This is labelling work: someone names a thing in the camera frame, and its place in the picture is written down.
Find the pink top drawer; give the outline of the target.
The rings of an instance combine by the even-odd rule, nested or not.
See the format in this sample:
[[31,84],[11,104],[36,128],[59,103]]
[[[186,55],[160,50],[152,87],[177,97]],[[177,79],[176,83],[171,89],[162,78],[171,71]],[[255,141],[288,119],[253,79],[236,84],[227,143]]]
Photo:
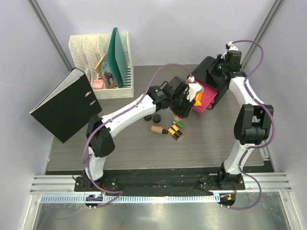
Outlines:
[[205,109],[207,109],[207,106],[211,103],[214,102],[214,98],[217,95],[217,91],[214,90],[213,88],[207,86],[206,84],[196,80],[198,83],[200,83],[203,86],[203,95],[202,95],[202,106],[193,106],[193,109],[198,112],[198,113],[203,113]]

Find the orange cream tube white cap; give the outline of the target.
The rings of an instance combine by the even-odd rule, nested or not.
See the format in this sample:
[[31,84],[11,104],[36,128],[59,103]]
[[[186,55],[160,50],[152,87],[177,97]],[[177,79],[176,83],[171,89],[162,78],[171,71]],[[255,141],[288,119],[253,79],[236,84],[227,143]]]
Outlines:
[[201,99],[202,99],[202,95],[203,95],[203,91],[204,91],[204,89],[203,88],[201,88],[197,93],[196,93],[196,96],[195,96],[195,98],[194,98],[194,100],[195,100],[195,106],[202,106],[202,102],[201,102]]

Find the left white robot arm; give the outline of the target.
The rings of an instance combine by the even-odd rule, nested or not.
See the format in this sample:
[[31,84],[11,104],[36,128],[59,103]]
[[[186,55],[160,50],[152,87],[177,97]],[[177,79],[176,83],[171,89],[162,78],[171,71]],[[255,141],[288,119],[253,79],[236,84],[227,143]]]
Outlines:
[[85,185],[91,191],[101,188],[106,157],[115,149],[113,138],[134,122],[154,113],[170,109],[176,116],[186,118],[195,104],[195,97],[202,91],[193,77],[183,80],[174,77],[160,86],[150,86],[144,94],[123,108],[99,117],[91,117],[87,128],[84,159],[87,175]]

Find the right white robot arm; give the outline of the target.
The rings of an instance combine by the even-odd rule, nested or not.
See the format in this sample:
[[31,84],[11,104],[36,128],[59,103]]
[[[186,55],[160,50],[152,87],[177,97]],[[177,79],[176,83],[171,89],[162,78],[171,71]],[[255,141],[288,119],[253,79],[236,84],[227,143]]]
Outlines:
[[211,69],[211,73],[222,77],[241,107],[234,125],[236,142],[215,179],[222,189],[233,189],[243,182],[242,169],[247,158],[268,138],[272,125],[273,107],[253,94],[246,74],[241,71],[241,55],[237,47],[229,47]]

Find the black drawer organizer box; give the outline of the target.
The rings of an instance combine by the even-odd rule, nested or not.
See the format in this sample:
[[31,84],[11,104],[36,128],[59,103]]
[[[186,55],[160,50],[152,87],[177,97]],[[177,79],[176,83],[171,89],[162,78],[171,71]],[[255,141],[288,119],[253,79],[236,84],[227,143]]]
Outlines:
[[218,66],[224,63],[224,60],[220,59],[220,56],[221,55],[218,55],[217,58],[207,56],[192,71],[195,80],[204,86],[205,96],[211,98],[210,101],[208,99],[205,100],[209,103],[206,109],[213,109],[228,90],[225,75],[221,72]]

